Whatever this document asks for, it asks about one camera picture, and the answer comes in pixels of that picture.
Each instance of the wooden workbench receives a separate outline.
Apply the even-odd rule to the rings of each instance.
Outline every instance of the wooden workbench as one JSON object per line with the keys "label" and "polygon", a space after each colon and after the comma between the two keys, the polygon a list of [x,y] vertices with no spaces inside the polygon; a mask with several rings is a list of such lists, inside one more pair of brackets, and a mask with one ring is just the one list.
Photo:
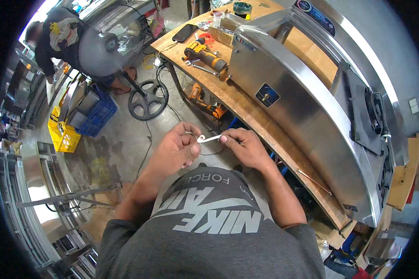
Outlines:
{"label": "wooden workbench", "polygon": [[[251,12],[251,18],[255,19],[276,11],[283,9],[277,3],[271,0],[244,0],[253,6]],[[260,3],[265,3],[270,8],[260,6]],[[233,4],[229,4],[218,8],[218,10],[225,11],[229,9],[233,10]],[[157,51],[161,52],[162,57],[168,59],[173,65],[178,67],[181,71],[189,75],[194,81],[199,83],[204,89],[213,93],[218,97],[221,102],[238,118],[242,119],[252,130],[254,130],[263,140],[274,150],[275,153],[285,162],[288,168],[299,177],[300,181],[305,185],[309,193],[312,194],[314,199],[318,202],[320,207],[324,210],[329,219],[333,222],[337,229],[343,228],[344,225],[349,221],[348,217],[344,213],[340,203],[337,201],[335,196],[330,196],[327,192],[321,189],[318,185],[307,179],[302,174],[296,172],[297,169],[301,169],[308,176],[317,181],[324,188],[326,186],[324,181],[321,180],[317,171],[313,168],[310,160],[302,153],[300,148],[292,141],[292,139],[286,134],[285,131],[274,121],[271,117],[254,101],[252,100],[242,89],[237,86],[229,86],[226,82],[221,82],[217,77],[206,73],[202,70],[195,69],[187,66],[182,57],[184,56],[184,48],[192,41],[195,40],[195,36],[191,36],[183,44],[178,43],[174,46],[172,37],[185,25],[195,24],[196,22],[208,20],[212,18],[209,13],[202,14],[194,19],[185,22],[183,25],[175,28],[168,32],[166,35],[161,37],[159,40],[151,44],[151,46]],[[324,77],[320,77],[327,87],[330,87],[329,82],[335,75],[336,68],[332,68],[333,63],[330,60],[326,60],[325,54],[321,50],[314,49],[312,43],[307,44],[307,38],[303,37],[301,32],[294,32],[290,34],[285,42],[285,46],[299,50],[300,57],[306,64],[312,63],[309,66],[313,71],[322,73]],[[210,44],[212,51],[219,51],[219,56],[225,61],[230,63],[232,49],[220,42],[213,42]]]}

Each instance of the fan pole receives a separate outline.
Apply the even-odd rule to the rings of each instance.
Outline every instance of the fan pole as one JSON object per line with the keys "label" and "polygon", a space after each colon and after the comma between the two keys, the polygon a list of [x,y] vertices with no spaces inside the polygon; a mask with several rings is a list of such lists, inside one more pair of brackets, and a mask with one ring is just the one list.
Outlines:
{"label": "fan pole", "polygon": [[130,78],[130,76],[128,75],[128,73],[126,71],[123,71],[122,75],[135,88],[135,91],[137,91],[138,93],[140,93],[140,95],[141,95],[141,97],[143,99],[146,99],[146,97],[147,97],[146,92],[144,92],[144,90],[141,87],[139,87],[138,84],[136,84],[136,82],[133,79]]}

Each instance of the yellow drill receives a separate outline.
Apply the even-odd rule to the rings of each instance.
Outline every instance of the yellow drill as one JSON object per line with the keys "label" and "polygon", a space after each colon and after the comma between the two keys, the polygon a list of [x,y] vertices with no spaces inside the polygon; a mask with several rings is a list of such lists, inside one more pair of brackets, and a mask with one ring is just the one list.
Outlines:
{"label": "yellow drill", "polygon": [[226,68],[226,61],[217,57],[205,45],[205,38],[198,38],[194,42],[190,43],[184,50],[185,57],[183,60],[195,60],[200,59],[203,63],[212,67],[218,73]]}

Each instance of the green container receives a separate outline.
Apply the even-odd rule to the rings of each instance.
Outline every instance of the green container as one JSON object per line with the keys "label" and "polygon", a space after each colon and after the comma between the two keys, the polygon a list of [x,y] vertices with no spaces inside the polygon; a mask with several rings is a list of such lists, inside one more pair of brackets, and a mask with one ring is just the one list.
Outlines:
{"label": "green container", "polygon": [[246,20],[250,19],[252,9],[253,6],[251,6],[249,3],[235,2],[233,4],[233,11],[235,12],[235,15],[241,18],[245,18]]}

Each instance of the blue label sticker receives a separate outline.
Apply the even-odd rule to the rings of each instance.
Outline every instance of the blue label sticker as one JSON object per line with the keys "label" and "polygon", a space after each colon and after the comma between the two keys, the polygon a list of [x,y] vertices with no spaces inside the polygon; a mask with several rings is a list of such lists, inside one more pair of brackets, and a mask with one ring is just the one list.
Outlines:
{"label": "blue label sticker", "polygon": [[234,36],[234,40],[240,42],[241,44],[246,46],[246,48],[248,48],[249,50],[256,51],[256,48],[254,46],[252,46],[249,42],[245,41],[244,39],[238,37],[237,35]]}
{"label": "blue label sticker", "polygon": [[274,91],[268,84],[264,83],[255,97],[261,102],[266,108],[270,107],[276,101],[279,100],[279,95]]}
{"label": "blue label sticker", "polygon": [[308,0],[297,0],[294,6],[305,12],[308,16],[313,18],[321,27],[329,32],[330,35],[335,36],[335,26],[330,19],[317,10]]}

